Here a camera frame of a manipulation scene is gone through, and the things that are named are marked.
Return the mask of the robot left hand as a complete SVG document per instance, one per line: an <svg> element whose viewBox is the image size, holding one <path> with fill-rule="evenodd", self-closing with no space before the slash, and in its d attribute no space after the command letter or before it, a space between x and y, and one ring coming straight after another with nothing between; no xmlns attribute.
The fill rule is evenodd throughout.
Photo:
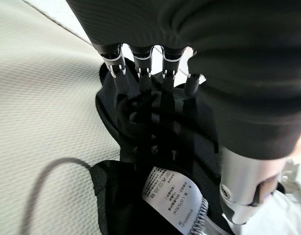
<svg viewBox="0 0 301 235"><path fill-rule="evenodd" d="M301 135L301 0L70 0L94 48L160 45L167 62L191 47L191 75L212 109L222 150L226 217L245 224L263 204L259 174L289 156Z"/></svg>

